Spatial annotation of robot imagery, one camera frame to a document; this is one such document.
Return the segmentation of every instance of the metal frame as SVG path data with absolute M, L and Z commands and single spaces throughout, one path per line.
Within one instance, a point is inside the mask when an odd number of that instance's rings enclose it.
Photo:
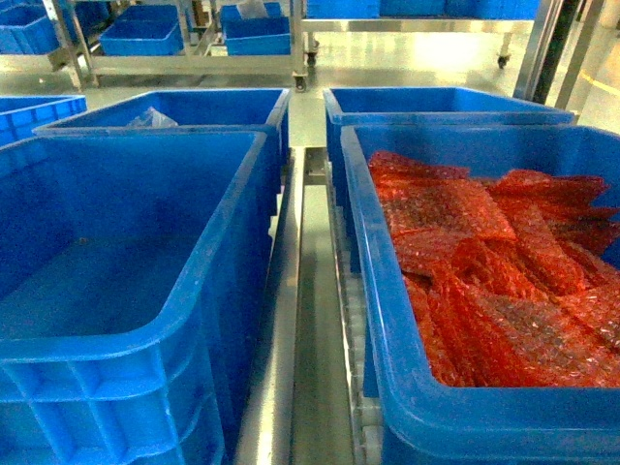
M 79 1 L 108 0 L 71 0 L 69 3 L 75 5 Z M 146 0 L 145 3 L 161 4 L 162 2 Z M 305 89 L 307 73 L 303 60 L 303 42 L 299 39 L 301 35 L 298 32 L 301 24 L 301 0 L 291 0 L 292 53 L 288 56 L 210 56 L 211 47 L 217 45 L 219 34 L 218 18 L 216 11 L 213 10 L 215 2 L 210 2 L 212 9 L 210 21 L 203 29 L 201 40 L 197 46 L 191 45 L 191 34 L 188 28 L 184 0 L 174 0 L 172 3 L 177 9 L 183 37 L 183 54 L 178 56 L 104 56 L 98 46 L 88 46 L 83 39 L 81 26 L 72 11 L 76 30 L 84 49 L 84 57 L 96 85 L 98 85 L 98 77 L 100 76 L 291 74 L 298 80 L 297 87 L 302 86 Z
M 618 8 L 610 0 L 592 0 L 581 33 L 574 48 L 555 107 L 575 113 L 578 119 L 590 94 L 599 70 L 616 41 L 615 22 L 619 17 L 605 18 L 604 13 Z
M 305 149 L 294 148 L 269 263 L 250 396 L 234 459 L 238 465 L 282 465 L 291 461 L 304 163 Z

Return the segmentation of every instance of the caster wheel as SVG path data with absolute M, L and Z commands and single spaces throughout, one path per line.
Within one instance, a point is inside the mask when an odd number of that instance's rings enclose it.
M 294 88 L 297 92 L 305 92 L 307 88 L 305 77 L 296 77 L 294 79 Z
M 508 61 L 509 61 L 510 59 L 511 59 L 511 58 L 510 58 L 509 56 L 500 56 L 500 57 L 497 59 L 497 66 L 499 66 L 499 67 L 500 67 L 500 70 L 503 70 L 504 68 L 506 68 L 506 65 L 508 64 Z
M 308 52 L 308 66 L 315 66 L 317 64 L 317 53 L 315 51 Z

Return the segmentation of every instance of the blue bin on shelf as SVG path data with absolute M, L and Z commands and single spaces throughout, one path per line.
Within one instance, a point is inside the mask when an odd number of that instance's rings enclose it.
M 169 21 L 178 18 L 174 5 L 133 5 L 117 21 Z
M 108 56 L 169 56 L 183 49 L 176 19 L 116 21 L 99 41 Z
M 264 8 L 267 10 L 267 15 L 269 17 L 280 17 L 282 16 L 282 7 L 279 2 L 267 2 L 264 4 Z M 220 10 L 220 22 L 222 23 L 222 28 L 225 27 L 227 22 L 231 21 L 242 21 L 241 14 L 239 13 L 239 9 L 236 5 L 224 5 Z
M 265 141 L 0 150 L 2 463 L 228 463 L 271 247 Z
M 446 0 L 381 0 L 381 16 L 441 16 Z
M 362 124 L 558 124 L 567 111 L 460 87 L 333 88 L 324 91 L 327 152 L 338 204 L 346 198 L 343 126 Z
M 534 19 L 540 0 L 446 0 L 451 17 L 475 19 Z
M 76 16 L 84 34 L 88 35 L 96 26 L 109 18 L 108 3 L 106 2 L 82 2 L 76 4 Z M 73 24 L 67 24 L 72 30 Z
M 376 150 L 427 164 L 465 166 L 472 176 L 512 169 L 603 176 L 597 204 L 620 205 L 620 137 L 555 126 L 364 126 L 342 131 L 384 415 L 383 465 L 524 465 L 620 461 L 620 389 L 460 388 L 432 376 L 370 172 Z M 620 243 L 604 259 L 620 266 Z
M 234 55 L 290 55 L 289 19 L 261 17 L 226 24 L 226 48 Z
M 18 5 L 0 12 L 0 54 L 43 55 L 58 47 L 45 8 Z
M 0 146 L 32 137 L 38 126 L 86 111 L 81 95 L 0 96 Z
M 308 0 L 307 7 L 310 19 L 375 19 L 380 0 Z
M 175 131 L 262 131 L 277 148 L 281 163 L 289 149 L 288 89 L 163 90 L 147 92 L 81 117 L 38 128 L 38 135 L 81 137 L 84 134 L 117 134 L 125 131 L 161 132 L 157 128 L 127 128 L 153 107 L 178 123 Z

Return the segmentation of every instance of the floor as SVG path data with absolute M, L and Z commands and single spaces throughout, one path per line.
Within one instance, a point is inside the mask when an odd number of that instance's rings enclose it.
M 324 146 L 322 89 L 330 86 L 459 85 L 511 95 L 527 46 L 515 36 L 505 70 L 496 64 L 502 36 L 485 34 L 319 34 L 318 65 L 304 94 L 291 101 L 291 144 Z M 568 58 L 554 84 L 557 96 Z M 620 133 L 620 40 L 605 66 L 579 123 Z M 104 77 L 85 94 L 91 109 L 161 87 L 290 86 L 289 77 Z M 73 93 L 65 73 L 0 77 L 0 94 Z M 324 186 L 305 196 L 302 289 L 295 373 L 294 463 L 351 465 L 344 359 L 334 283 Z

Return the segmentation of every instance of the stack of blue crates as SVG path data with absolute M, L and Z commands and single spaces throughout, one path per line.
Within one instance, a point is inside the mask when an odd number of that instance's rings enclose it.
M 327 144 L 337 202 L 368 308 L 364 393 L 379 396 L 383 465 L 620 461 L 618 389 L 447 387 L 432 376 L 367 168 L 377 150 L 472 176 L 512 169 L 597 175 L 620 205 L 620 137 L 570 113 L 460 88 L 331 89 Z M 620 243 L 604 254 L 620 266 Z
M 106 55 L 164 56 L 183 49 L 174 5 L 135 5 L 127 9 L 100 38 Z
M 289 97 L 153 92 L 0 150 L 2 463 L 230 463 Z M 127 127 L 151 108 L 179 126 Z
M 235 5 L 220 11 L 222 32 L 230 56 L 291 54 L 291 25 L 277 2 L 265 3 L 268 17 L 241 19 Z
M 0 146 L 31 138 L 38 126 L 84 111 L 81 95 L 0 97 Z
M 338 204 L 347 201 L 340 135 L 345 126 L 366 124 L 558 124 L 566 111 L 460 87 L 365 87 L 324 91 L 327 151 Z

